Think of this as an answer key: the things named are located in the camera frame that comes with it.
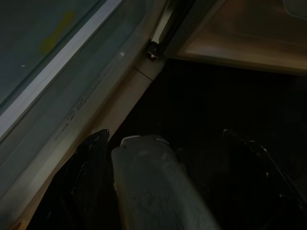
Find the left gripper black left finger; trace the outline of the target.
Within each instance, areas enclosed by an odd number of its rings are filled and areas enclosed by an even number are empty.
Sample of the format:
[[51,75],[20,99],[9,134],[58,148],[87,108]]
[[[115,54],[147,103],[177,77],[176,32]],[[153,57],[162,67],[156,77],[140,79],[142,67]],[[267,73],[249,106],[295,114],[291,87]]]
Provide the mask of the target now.
[[121,228],[106,153],[108,139],[107,129],[88,136],[53,177],[49,230]]

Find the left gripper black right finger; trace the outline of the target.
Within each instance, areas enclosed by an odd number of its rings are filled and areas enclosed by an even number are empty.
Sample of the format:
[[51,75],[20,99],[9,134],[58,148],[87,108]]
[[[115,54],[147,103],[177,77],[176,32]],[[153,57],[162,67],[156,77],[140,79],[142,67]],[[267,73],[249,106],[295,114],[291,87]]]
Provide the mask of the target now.
[[305,230],[307,200],[257,141],[231,129],[222,135],[231,169],[243,184],[243,192],[255,221],[254,230]]

